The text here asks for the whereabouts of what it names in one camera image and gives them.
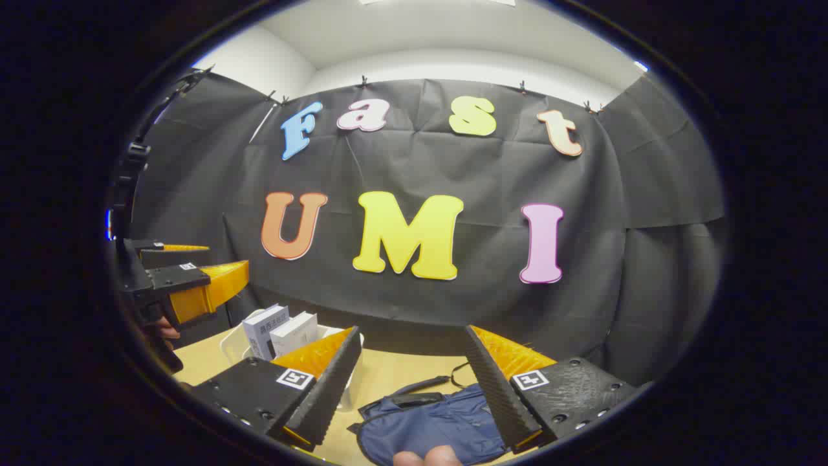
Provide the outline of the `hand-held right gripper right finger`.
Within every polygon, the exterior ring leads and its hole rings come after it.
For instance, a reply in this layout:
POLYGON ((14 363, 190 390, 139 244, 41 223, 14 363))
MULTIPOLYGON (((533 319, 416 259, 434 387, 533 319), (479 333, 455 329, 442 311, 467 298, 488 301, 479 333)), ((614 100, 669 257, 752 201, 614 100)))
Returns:
POLYGON ((580 433, 645 392, 581 357, 556 361, 491 331, 464 328, 465 355, 514 454, 580 433))

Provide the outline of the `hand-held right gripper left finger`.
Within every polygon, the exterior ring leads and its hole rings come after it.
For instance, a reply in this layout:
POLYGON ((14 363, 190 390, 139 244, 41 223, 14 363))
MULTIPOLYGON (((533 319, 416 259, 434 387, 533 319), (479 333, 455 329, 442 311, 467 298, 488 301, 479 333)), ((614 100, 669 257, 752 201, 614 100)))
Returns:
POLYGON ((245 430, 311 452, 325 439, 362 348, 352 326, 272 362, 245 358, 188 391, 245 430))

